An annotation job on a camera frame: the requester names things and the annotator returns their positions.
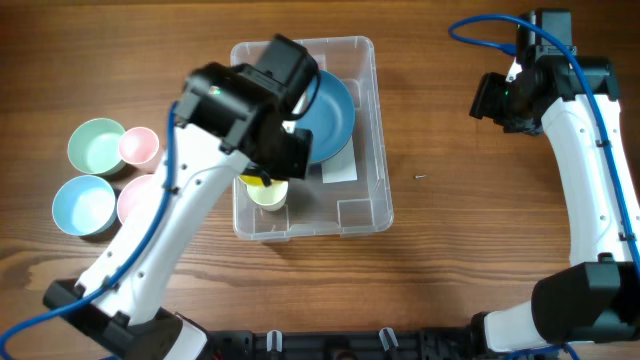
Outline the yellow plastic cup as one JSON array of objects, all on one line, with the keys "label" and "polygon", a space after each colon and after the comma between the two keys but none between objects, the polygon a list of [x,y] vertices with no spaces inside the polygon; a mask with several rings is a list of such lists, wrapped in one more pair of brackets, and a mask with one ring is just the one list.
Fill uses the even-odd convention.
[{"label": "yellow plastic cup", "polygon": [[269,187],[272,185],[272,180],[269,177],[262,178],[260,176],[253,175],[240,175],[239,179],[249,186]]}]

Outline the cream plastic cup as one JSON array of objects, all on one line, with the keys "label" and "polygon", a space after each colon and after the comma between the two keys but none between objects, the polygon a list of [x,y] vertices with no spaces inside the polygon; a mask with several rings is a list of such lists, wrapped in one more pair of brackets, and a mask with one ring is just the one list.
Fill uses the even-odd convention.
[{"label": "cream plastic cup", "polygon": [[288,182],[274,181],[270,186],[248,185],[247,193],[249,198],[263,210],[277,211],[286,202],[288,188]]}]

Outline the dark blue bowl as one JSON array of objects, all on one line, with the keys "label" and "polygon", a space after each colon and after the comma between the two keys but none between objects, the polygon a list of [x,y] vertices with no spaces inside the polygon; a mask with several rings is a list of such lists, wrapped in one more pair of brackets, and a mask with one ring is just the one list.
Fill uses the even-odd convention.
[{"label": "dark blue bowl", "polygon": [[315,97],[309,110],[295,122],[296,129],[313,135],[310,162],[326,161],[339,153],[352,136],[356,110],[347,87],[333,74],[321,70],[320,86],[314,79],[308,90]]}]

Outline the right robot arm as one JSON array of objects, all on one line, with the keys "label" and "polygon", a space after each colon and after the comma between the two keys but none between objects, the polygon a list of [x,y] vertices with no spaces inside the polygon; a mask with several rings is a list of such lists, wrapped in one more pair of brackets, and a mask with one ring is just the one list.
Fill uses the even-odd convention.
[{"label": "right robot arm", "polygon": [[581,56],[571,15],[515,18],[507,74],[485,74],[470,113],[507,133],[545,135],[570,222],[570,265],[536,283],[529,300],[473,318],[474,349],[510,358],[573,343],[639,337],[639,204],[621,135],[612,63]]}]

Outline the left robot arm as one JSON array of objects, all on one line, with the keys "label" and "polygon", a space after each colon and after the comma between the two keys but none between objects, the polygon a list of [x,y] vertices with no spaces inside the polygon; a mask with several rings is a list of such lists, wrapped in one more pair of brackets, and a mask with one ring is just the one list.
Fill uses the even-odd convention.
[{"label": "left robot arm", "polygon": [[120,359],[209,358],[208,332],[162,307],[169,279],[238,176],[306,176],[312,134],[284,125],[318,77],[307,49],[282,35],[255,64],[214,62],[193,71],[170,110],[149,194],[80,277],[49,286],[43,302],[51,313]]}]

